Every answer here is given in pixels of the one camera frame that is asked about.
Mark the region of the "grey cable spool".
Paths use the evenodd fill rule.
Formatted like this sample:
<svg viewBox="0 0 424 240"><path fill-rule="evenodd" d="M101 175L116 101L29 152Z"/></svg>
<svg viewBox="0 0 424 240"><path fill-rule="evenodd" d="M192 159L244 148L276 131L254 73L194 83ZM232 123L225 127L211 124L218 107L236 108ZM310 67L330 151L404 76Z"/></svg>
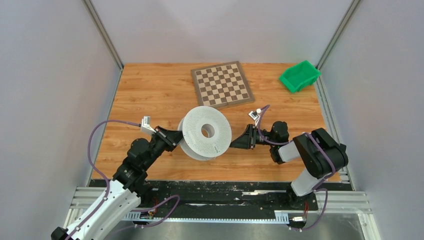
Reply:
<svg viewBox="0 0 424 240"><path fill-rule="evenodd" d="M229 121L210 106L191 109L179 122L178 130L183 134L181 149L198 161L209 161L223 155L232 141Z"/></svg>

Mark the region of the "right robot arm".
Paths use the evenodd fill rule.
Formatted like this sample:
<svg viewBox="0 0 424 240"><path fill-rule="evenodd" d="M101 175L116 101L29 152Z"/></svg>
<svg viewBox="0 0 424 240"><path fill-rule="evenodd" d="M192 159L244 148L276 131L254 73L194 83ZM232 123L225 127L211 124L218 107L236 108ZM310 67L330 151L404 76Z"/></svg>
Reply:
<svg viewBox="0 0 424 240"><path fill-rule="evenodd" d="M306 195L337 171L347 166L349 159L346 145L336 142L324 128L305 132L289 140L288 125L276 121L270 131L248 124L242 135L230 143L231 148L254 149L256 145L267 145L271 159L281 165L300 158L304 170L291 182L285 195L286 204L298 209L306 201Z"/></svg>

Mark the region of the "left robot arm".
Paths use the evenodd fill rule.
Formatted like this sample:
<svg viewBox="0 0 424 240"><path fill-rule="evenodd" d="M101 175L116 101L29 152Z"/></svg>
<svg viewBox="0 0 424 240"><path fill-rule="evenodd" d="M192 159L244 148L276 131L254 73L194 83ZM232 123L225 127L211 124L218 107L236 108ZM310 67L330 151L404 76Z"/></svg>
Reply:
<svg viewBox="0 0 424 240"><path fill-rule="evenodd" d="M157 126L151 139L135 139L106 189L72 224L57 227L53 240L103 240L134 208L153 201L151 187L145 183L147 170L164 152L172 152L184 139L180 130Z"/></svg>

